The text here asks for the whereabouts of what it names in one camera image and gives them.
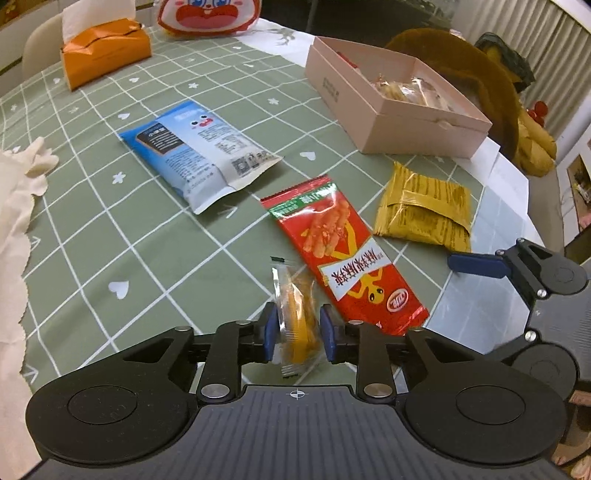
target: circular mount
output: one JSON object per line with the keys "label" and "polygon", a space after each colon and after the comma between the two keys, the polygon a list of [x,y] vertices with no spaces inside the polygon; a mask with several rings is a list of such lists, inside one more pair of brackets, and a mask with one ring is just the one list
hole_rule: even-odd
{"label": "circular mount", "polygon": [[544,260],[541,265],[540,281],[554,293],[574,295],[587,285],[586,270],[572,260],[555,256]]}
{"label": "circular mount", "polygon": [[507,465],[553,448],[566,426],[550,387],[500,362],[431,364],[405,412],[431,447],[467,462]]}
{"label": "circular mount", "polygon": [[154,375],[154,364],[125,361],[110,368],[98,362],[54,380],[33,395],[26,413],[43,457],[96,466],[158,451],[188,419],[186,394]]}
{"label": "circular mount", "polygon": [[570,397],[577,382],[577,364],[573,357],[558,345],[541,343],[521,352],[513,368],[552,388],[563,400]]}

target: yellow snack package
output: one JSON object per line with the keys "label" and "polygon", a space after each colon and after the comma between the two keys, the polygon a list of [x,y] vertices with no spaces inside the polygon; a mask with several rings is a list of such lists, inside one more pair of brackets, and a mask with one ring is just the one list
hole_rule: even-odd
{"label": "yellow snack package", "polygon": [[272,257],[275,302],[281,334],[277,361],[284,377],[302,374],[320,350],[314,303],[314,280],[294,275],[282,258]]}
{"label": "yellow snack package", "polygon": [[470,190],[395,163],[374,233],[470,252]]}

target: white tissue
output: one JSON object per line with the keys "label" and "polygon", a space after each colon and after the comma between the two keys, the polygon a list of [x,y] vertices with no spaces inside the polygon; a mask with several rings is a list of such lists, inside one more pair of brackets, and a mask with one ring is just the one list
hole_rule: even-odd
{"label": "white tissue", "polygon": [[135,0],[79,0],[61,13],[64,44],[90,27],[121,18],[135,20]]}

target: small wrapped snack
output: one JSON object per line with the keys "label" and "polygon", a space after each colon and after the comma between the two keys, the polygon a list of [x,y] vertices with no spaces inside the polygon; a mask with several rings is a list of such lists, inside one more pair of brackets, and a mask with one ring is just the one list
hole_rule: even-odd
{"label": "small wrapped snack", "polygon": [[467,188],[419,175],[395,163],[374,233],[470,252],[470,203]]}
{"label": "small wrapped snack", "polygon": [[314,303],[314,280],[296,276],[282,258],[271,257],[281,343],[279,358],[284,377],[302,374],[320,350]]}
{"label": "small wrapped snack", "polygon": [[452,111],[449,104],[437,93],[435,87],[420,78],[415,77],[410,83],[387,82],[380,75],[373,85],[382,95],[391,100]]}

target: blue snack bag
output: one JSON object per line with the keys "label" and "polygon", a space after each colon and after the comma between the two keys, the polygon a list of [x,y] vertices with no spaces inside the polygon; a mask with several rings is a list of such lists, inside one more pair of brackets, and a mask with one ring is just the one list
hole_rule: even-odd
{"label": "blue snack bag", "polygon": [[121,138],[197,215],[281,160],[190,100]]}

